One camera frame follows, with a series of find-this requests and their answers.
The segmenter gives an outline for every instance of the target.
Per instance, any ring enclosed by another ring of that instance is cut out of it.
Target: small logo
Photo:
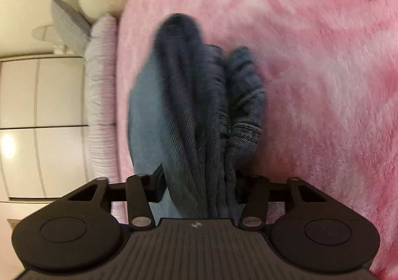
[[[198,229],[199,227],[202,227],[202,223],[196,221],[196,222],[192,223],[191,226],[192,226],[193,228]]]

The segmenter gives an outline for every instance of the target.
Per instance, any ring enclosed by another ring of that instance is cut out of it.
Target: white cabinet
[[[83,124],[83,59],[41,59],[37,84],[37,126]]]
[[[37,129],[46,197],[64,196],[88,182],[83,137],[83,127]]]
[[[35,151],[35,130],[0,130],[1,163],[10,197],[44,197]]]
[[[1,64],[0,128],[34,126],[36,70],[36,59]]]
[[[94,178],[84,126],[84,60],[0,60],[0,201],[54,198]]]

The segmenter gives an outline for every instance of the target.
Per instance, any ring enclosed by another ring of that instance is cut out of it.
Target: gray pillow
[[[55,29],[62,41],[71,50],[83,56],[90,40],[90,24],[63,0],[51,0],[51,13]]]

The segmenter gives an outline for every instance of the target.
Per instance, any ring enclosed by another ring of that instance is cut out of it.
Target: screw head
[[[254,217],[254,216],[248,216],[245,217],[242,220],[243,225],[247,226],[247,227],[258,227],[260,226],[263,222],[260,218],[258,217]]]
[[[152,220],[146,216],[138,216],[134,218],[131,223],[135,227],[147,227],[152,223]]]

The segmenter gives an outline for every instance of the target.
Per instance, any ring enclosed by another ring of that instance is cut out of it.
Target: white wall
[[[11,227],[7,219],[22,220],[47,203],[0,202],[0,280],[13,279],[23,271],[11,243]]]

